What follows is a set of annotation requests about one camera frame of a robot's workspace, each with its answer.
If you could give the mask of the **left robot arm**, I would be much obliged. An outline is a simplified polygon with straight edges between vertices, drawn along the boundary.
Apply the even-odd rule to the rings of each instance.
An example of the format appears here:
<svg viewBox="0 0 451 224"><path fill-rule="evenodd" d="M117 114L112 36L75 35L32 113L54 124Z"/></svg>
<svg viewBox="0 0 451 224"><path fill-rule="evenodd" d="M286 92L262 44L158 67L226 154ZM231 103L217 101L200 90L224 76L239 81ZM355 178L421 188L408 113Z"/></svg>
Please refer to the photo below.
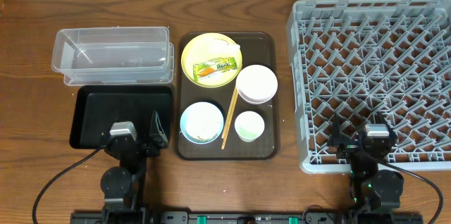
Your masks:
<svg viewBox="0 0 451 224"><path fill-rule="evenodd" d="M101 177L102 223L155 223L158 217L143 204L142 195L147 159L158 157L168 147L158 112L152 112L149 133L144 138L138 138L132 122L117 122L101 146L109 156L119 160L118 166L109 168Z"/></svg>

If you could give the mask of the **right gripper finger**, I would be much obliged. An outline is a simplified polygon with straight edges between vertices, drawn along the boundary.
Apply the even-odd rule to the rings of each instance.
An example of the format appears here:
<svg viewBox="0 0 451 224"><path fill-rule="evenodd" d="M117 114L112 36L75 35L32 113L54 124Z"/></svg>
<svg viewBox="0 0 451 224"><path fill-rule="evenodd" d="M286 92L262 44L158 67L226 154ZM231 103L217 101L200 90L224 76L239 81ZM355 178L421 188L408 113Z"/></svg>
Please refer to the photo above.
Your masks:
<svg viewBox="0 0 451 224"><path fill-rule="evenodd" d="M340 121L335 113L332 117L332 131L327 141L328 147L338 147L347 143L347 138L341 134Z"/></svg>
<svg viewBox="0 0 451 224"><path fill-rule="evenodd" d="M382 113L378 112L378 118L379 120L387 127L388 129L388 138L390 139L390 141L392 143L396 143L397 142L397 134L396 132L393 130L393 128L390 126L390 124L388 123L388 121L385 119L385 117L383 116Z"/></svg>

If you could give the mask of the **pink white bowl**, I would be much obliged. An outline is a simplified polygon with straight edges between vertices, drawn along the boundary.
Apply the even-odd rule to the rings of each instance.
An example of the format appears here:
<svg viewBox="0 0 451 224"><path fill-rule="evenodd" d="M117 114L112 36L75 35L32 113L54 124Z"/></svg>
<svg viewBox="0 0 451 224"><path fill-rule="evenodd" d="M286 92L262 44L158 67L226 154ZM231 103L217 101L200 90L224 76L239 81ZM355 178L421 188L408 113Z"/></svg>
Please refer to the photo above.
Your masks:
<svg viewBox="0 0 451 224"><path fill-rule="evenodd" d="M249 104L262 104L271 100L278 90L276 74L268 67L251 65L237 75L238 94Z"/></svg>

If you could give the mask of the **green snack wrapper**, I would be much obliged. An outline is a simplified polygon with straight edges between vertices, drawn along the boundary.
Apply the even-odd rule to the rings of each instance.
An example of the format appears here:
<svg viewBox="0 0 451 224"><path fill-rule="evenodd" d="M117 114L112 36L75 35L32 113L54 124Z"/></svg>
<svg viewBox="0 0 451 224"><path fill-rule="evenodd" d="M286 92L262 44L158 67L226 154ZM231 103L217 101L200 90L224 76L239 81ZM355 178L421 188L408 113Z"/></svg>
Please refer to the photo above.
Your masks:
<svg viewBox="0 0 451 224"><path fill-rule="evenodd" d="M233 57L230 58L213 58L209 61L193 65L193 75L195 79L206 77L208 75L236 69L237 63Z"/></svg>

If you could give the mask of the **light blue bowl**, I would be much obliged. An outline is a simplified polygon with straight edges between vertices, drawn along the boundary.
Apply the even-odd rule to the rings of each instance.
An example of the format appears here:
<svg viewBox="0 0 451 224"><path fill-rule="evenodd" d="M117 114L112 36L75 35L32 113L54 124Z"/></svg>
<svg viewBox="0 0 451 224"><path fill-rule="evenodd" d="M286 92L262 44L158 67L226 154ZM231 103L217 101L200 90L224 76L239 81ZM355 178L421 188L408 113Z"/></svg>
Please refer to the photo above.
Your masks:
<svg viewBox="0 0 451 224"><path fill-rule="evenodd" d="M224 117L214 104L201 101L188 106L180 117L182 135L194 144L208 144L223 131Z"/></svg>

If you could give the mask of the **white green cup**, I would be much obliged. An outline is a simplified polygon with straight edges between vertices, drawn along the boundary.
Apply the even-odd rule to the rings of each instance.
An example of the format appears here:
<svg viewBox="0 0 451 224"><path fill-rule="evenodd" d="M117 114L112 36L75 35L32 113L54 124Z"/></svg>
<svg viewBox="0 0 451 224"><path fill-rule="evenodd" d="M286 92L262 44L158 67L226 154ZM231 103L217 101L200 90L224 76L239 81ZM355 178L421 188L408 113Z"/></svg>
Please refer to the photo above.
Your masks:
<svg viewBox="0 0 451 224"><path fill-rule="evenodd" d="M245 111L235 119L235 131L243 142L253 142L265 129L264 119L254 111Z"/></svg>

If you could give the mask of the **white tissue wad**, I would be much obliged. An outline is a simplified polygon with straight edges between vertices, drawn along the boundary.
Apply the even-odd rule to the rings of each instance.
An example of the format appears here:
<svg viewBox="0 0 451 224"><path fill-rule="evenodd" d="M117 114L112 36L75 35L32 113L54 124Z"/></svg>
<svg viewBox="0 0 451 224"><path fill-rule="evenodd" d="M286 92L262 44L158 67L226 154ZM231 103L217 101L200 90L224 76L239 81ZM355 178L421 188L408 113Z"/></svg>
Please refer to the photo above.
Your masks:
<svg viewBox="0 0 451 224"><path fill-rule="evenodd" d="M210 54L225 54L226 56L234 56L240 51L240 45L228 43L223 39L213 39L209 42L208 52Z"/></svg>

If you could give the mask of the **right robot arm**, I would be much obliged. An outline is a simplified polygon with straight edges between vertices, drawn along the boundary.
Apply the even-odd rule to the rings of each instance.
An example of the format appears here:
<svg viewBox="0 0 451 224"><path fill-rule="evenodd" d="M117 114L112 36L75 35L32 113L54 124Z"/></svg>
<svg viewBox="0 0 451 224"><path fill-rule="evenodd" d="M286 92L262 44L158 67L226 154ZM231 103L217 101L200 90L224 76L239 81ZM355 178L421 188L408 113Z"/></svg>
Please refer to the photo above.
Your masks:
<svg viewBox="0 0 451 224"><path fill-rule="evenodd" d="M355 138L342 133L337 114L332 117L327 145L336 148L337 158L350 162L350 196L354 200L354 206L340 214L337 223L395 222L393 211L400 207L404 178L378 165L396 140L396 133L381 114L375 123L361 125Z"/></svg>

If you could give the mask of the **yellow plate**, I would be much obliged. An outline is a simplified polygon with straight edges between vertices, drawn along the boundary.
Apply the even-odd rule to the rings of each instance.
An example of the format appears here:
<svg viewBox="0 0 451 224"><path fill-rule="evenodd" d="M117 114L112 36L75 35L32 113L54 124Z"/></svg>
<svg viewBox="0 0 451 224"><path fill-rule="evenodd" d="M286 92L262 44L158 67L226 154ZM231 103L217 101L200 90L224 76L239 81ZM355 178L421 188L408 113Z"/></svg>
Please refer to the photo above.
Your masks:
<svg viewBox="0 0 451 224"><path fill-rule="evenodd" d="M240 45L224 34L200 34L185 45L181 66L185 76L196 85L222 87L232 82L242 69Z"/></svg>

